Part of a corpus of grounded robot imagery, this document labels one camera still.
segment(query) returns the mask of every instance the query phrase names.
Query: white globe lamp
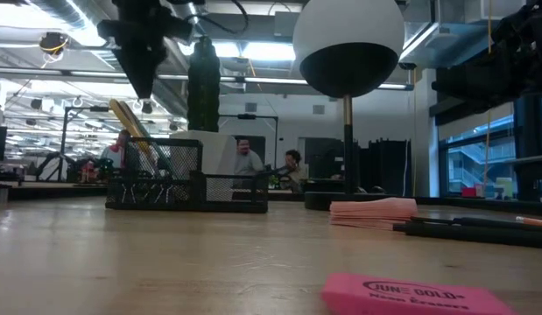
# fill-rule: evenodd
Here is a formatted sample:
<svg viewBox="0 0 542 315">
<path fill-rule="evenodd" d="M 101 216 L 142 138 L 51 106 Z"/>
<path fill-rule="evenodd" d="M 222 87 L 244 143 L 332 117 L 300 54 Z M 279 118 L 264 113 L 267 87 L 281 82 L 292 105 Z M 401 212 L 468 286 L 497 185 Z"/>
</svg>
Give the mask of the white globe lamp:
<svg viewBox="0 0 542 315">
<path fill-rule="evenodd" d="M 344 104 L 344 190 L 355 192 L 352 98 L 387 80 L 399 61 L 405 26 L 395 0 L 311 0 L 294 30 L 307 83 Z"/>
</svg>

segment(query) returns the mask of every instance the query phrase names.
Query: table surface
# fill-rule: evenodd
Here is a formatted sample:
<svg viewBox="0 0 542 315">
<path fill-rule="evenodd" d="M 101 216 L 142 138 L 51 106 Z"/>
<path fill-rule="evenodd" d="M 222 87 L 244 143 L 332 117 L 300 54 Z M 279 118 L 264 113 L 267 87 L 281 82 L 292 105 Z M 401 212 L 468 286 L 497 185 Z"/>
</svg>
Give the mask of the table surface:
<svg viewBox="0 0 542 315">
<path fill-rule="evenodd" d="M 330 226 L 328 213 L 301 203 L 239 214 L 106 211 L 103 202 L 0 206 L 1 315 L 328 314 L 320 289 L 335 272 L 486 287 L 519 314 L 542 314 L 542 249 Z"/>
</svg>

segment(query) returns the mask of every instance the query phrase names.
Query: man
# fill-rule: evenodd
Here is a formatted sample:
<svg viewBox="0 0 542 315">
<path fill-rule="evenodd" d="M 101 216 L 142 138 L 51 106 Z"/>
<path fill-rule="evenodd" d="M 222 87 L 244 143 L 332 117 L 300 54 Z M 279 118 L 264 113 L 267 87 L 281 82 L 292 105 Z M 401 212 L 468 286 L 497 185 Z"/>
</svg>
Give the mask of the man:
<svg viewBox="0 0 542 315">
<path fill-rule="evenodd" d="M 254 176 L 264 170 L 261 158 L 250 149 L 250 141 L 247 138 L 237 136 L 236 146 L 235 175 Z"/>
<path fill-rule="evenodd" d="M 124 146 L 130 138 L 130 132 L 126 129 L 119 132 L 116 143 L 103 150 L 101 158 L 109 158 L 113 161 L 113 168 L 124 168 Z"/>
<path fill-rule="evenodd" d="M 303 193 L 302 184 L 307 180 L 305 170 L 299 165 L 302 156 L 296 150 L 289 150 L 285 154 L 285 169 L 279 173 L 280 187 L 290 189 L 293 193 Z"/>
</svg>

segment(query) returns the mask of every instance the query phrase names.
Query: ceiling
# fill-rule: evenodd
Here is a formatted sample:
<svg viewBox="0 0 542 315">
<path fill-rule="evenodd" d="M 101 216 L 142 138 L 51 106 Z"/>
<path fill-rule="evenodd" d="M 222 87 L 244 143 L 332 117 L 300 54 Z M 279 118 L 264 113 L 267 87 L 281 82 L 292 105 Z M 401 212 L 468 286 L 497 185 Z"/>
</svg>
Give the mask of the ceiling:
<svg viewBox="0 0 542 315">
<path fill-rule="evenodd" d="M 405 47 L 412 46 L 401 61 L 415 62 L 423 67 L 440 67 L 478 52 L 482 49 L 480 45 L 482 42 L 486 47 L 487 27 L 483 22 L 486 20 L 482 19 L 482 14 L 478 14 L 478 18 L 475 18 L 475 14 L 472 17 L 470 12 L 466 14 L 467 1 L 483 2 L 483 0 L 441 0 L 440 9 L 436 14 L 433 13 L 431 0 L 397 0 L 405 18 Z M 63 4 L 64 7 L 53 10 L 50 6 L 38 9 L 30 5 L 0 4 L 0 67 L 121 72 L 113 54 L 107 49 L 97 47 L 104 41 L 96 36 L 95 24 L 102 19 L 117 16 L 116 7 L 111 0 L 69 2 L 32 0 L 32 2 L 40 5 Z M 230 1 L 208 0 L 204 9 L 194 8 L 191 5 L 170 5 L 165 0 L 162 0 L 162 3 L 170 7 L 178 17 L 183 18 L 195 11 L 205 10 L 210 12 L 210 18 L 228 28 L 243 27 L 243 17 Z M 304 0 L 289 0 L 284 3 L 264 0 L 242 1 L 250 15 L 250 28 L 244 34 L 229 34 L 211 24 L 199 22 L 195 26 L 194 39 L 207 34 L 215 42 L 221 57 L 222 75 L 302 79 L 294 60 L 292 35 L 297 16 L 306 3 Z M 74 17 L 62 15 L 63 10 L 74 11 L 74 6 L 80 10 L 77 14 L 79 19 L 75 22 Z M 451 36 L 440 36 L 438 31 L 440 25 L 447 28 Z M 72 39 L 62 59 L 50 60 L 40 51 L 37 43 L 46 32 L 62 32 Z M 165 44 L 169 57 L 158 68 L 158 72 L 186 74 L 190 47 L 170 39 Z M 407 84 L 411 83 L 410 78 L 408 71 L 397 68 L 387 82 Z M 186 127 L 183 118 L 187 111 L 187 90 L 184 81 L 157 80 L 153 91 L 153 112 L 150 115 L 142 114 L 141 103 L 136 100 L 136 95 L 126 80 L 89 78 L 88 81 L 81 81 L 66 77 L 2 75 L 0 82 L 6 91 L 4 93 L 6 124 L 12 130 L 11 136 L 18 139 L 10 140 L 9 144 L 11 152 L 16 153 L 15 155 L 19 155 L 20 150 L 25 147 L 37 147 L 28 151 L 57 150 L 60 145 L 58 131 L 64 115 L 63 107 L 66 105 L 81 103 L 82 107 L 105 106 L 110 98 L 117 98 L 132 104 L 133 110 L 147 122 L 145 126 L 153 134 L 170 133 L 170 121 L 178 122 L 181 128 Z M 239 99 L 242 99 L 241 95 L 245 95 L 245 100 L 248 100 L 248 95 L 251 94 L 285 97 L 319 95 L 307 86 L 276 84 L 222 83 L 221 91 L 222 95 L 238 95 Z M 33 98 L 44 99 L 42 109 L 31 107 Z M 288 115 L 287 110 L 281 114 Z M 75 116 L 68 124 L 70 135 L 74 136 L 74 139 L 71 137 L 69 139 L 77 140 L 71 146 L 72 154 L 80 154 L 83 149 L 79 150 L 79 147 L 92 144 L 96 147 L 90 147 L 89 151 L 97 152 L 112 141 L 116 132 L 122 128 L 111 113 L 81 112 L 80 115 L 84 116 Z M 28 118 L 35 119 L 36 125 L 28 126 Z M 101 124 L 96 123 L 96 126 L 89 124 L 89 121 L 100 120 Z M 102 134 L 101 137 L 105 137 L 106 140 L 102 142 L 94 138 L 89 139 L 87 135 L 92 134 Z M 47 145 L 41 144 L 42 136 L 48 136 Z M 41 145 L 34 145 L 35 141 L 39 141 L 38 144 Z"/>
</svg>

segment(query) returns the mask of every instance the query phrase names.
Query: red object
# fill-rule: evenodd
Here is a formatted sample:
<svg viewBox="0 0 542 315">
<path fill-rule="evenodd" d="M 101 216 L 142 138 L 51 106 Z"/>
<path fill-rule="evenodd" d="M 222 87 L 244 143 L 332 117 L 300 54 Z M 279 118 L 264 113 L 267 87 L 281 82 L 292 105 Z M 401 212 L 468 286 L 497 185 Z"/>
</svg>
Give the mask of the red object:
<svg viewBox="0 0 542 315">
<path fill-rule="evenodd" d="M 321 297 L 336 315 L 517 315 L 488 290 L 333 274 Z"/>
<path fill-rule="evenodd" d="M 392 230 L 393 224 L 408 221 L 419 212 L 415 199 L 386 198 L 375 201 L 332 202 L 331 224 Z"/>
<path fill-rule="evenodd" d="M 475 188 L 462 188 L 461 189 L 461 196 L 462 197 L 476 197 L 477 196 L 477 190 Z"/>
</svg>

